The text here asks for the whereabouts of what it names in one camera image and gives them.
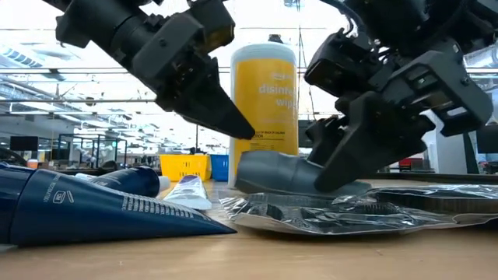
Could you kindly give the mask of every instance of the foil packet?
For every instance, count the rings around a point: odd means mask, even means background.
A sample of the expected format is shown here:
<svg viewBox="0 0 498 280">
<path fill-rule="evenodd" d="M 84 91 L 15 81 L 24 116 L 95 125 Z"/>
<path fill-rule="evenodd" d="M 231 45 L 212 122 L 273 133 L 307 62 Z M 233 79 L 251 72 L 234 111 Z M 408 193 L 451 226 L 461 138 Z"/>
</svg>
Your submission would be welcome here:
<svg viewBox="0 0 498 280">
<path fill-rule="evenodd" d="M 306 235 L 410 233 L 498 218 L 498 187 L 487 185 L 382 187 L 336 198 L 233 192 L 219 196 L 237 225 Z"/>
</svg>

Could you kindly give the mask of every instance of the blue tube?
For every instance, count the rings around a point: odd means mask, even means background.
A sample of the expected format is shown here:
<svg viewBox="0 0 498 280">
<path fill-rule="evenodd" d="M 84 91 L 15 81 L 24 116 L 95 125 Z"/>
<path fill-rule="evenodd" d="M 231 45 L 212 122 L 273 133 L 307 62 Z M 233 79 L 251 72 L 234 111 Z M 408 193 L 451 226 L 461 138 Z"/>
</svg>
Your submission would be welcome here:
<svg viewBox="0 0 498 280">
<path fill-rule="evenodd" d="M 200 212 L 0 163 L 0 243 L 36 246 L 235 233 Z"/>
<path fill-rule="evenodd" d="M 89 180 L 116 191 L 155 198 L 160 192 L 156 171 L 147 166 L 118 170 Z"/>
</svg>

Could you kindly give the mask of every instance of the yellow basket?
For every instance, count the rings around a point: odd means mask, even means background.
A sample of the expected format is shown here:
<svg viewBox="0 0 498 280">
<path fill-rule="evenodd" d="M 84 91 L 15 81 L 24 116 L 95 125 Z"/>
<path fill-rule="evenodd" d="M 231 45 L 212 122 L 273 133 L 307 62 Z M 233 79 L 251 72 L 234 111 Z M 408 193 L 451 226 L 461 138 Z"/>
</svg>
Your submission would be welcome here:
<svg viewBox="0 0 498 280">
<path fill-rule="evenodd" d="M 205 155 L 160 155 L 161 173 L 178 182 L 185 175 L 211 179 L 211 159 Z"/>
</svg>

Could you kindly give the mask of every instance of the white tube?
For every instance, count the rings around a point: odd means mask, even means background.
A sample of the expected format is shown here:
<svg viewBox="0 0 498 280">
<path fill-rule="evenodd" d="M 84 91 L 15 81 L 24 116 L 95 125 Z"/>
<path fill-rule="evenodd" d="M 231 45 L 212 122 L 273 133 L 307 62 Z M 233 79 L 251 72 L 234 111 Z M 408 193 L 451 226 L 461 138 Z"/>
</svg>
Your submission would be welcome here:
<svg viewBox="0 0 498 280">
<path fill-rule="evenodd" d="M 201 177 L 195 175 L 187 175 L 181 178 L 180 182 L 164 198 L 164 201 L 196 210 L 209 210 L 212 207 Z"/>
</svg>

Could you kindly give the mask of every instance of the disinfecting wipes container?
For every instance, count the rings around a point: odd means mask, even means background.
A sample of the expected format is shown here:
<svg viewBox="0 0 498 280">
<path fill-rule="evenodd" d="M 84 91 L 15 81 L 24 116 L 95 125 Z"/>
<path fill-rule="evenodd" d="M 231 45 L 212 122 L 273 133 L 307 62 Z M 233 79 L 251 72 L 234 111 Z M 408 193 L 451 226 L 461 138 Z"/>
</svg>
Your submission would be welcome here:
<svg viewBox="0 0 498 280">
<path fill-rule="evenodd" d="M 256 130 L 252 140 L 230 140 L 233 186 L 242 152 L 298 154 L 296 55 L 284 44 L 248 45 L 233 54 L 231 73 L 232 101 Z"/>
</svg>

